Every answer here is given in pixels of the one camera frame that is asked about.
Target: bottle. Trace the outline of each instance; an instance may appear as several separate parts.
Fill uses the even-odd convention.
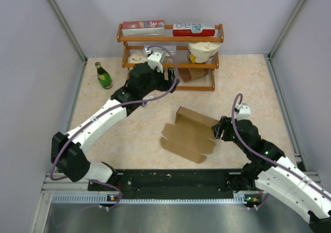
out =
[[[113,86],[112,78],[109,73],[104,70],[100,64],[100,62],[95,63],[95,67],[98,71],[98,80],[103,88],[110,89]]]

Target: robotic arm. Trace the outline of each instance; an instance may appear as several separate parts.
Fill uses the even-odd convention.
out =
[[[301,172],[277,146],[261,138],[258,128],[247,119],[250,110],[246,104],[236,105],[235,111],[235,120],[222,116],[212,127],[216,139],[233,141],[251,160],[243,167],[240,178],[230,180],[228,186],[233,191],[243,184],[248,190],[264,190],[297,212],[313,232],[331,232],[331,194]],[[274,163],[256,156],[249,148]]]
[[[161,64],[163,53],[154,51],[149,54],[147,62],[134,66],[125,85],[118,89],[100,110],[66,134],[58,132],[54,135],[51,162],[56,162],[57,168],[72,182],[81,179],[107,182],[115,170],[106,163],[89,162],[85,156],[87,151],[110,127],[142,105],[143,98],[150,92],[174,92],[179,80],[172,68],[168,68],[168,79],[164,78]]]

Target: wooden tabletop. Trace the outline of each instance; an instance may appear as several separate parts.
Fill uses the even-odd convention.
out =
[[[105,90],[97,79],[94,63],[99,61],[111,75],[114,86]],[[231,115],[233,99],[243,93],[244,103],[251,109],[250,120],[262,138],[273,142],[295,163],[295,157],[278,105],[269,72],[261,54],[219,55],[215,71],[214,92],[176,91],[138,108],[133,114],[108,130],[90,149],[87,158],[103,161],[114,168],[241,168],[249,162],[232,142],[216,140],[216,147],[207,160],[195,164],[164,150],[160,143],[166,123],[174,123],[176,111],[184,106],[219,120]],[[94,114],[127,78],[121,57],[88,59],[72,127],[75,128]],[[208,82],[207,78],[197,80]],[[154,91],[150,95],[158,96]]]

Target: gray wall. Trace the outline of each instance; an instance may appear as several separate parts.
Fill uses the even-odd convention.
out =
[[[0,8],[0,231],[29,232],[82,63],[46,0]]]
[[[331,0],[308,0],[274,59],[310,170],[331,190]]]
[[[118,24],[223,23],[222,53],[269,53],[298,0],[57,0],[87,56],[121,56]]]

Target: flattened cardboard box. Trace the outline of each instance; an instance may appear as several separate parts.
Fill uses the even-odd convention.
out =
[[[211,154],[215,142],[212,126],[218,121],[185,107],[176,113],[175,124],[166,124],[160,139],[161,146],[195,163],[206,160],[205,154]]]

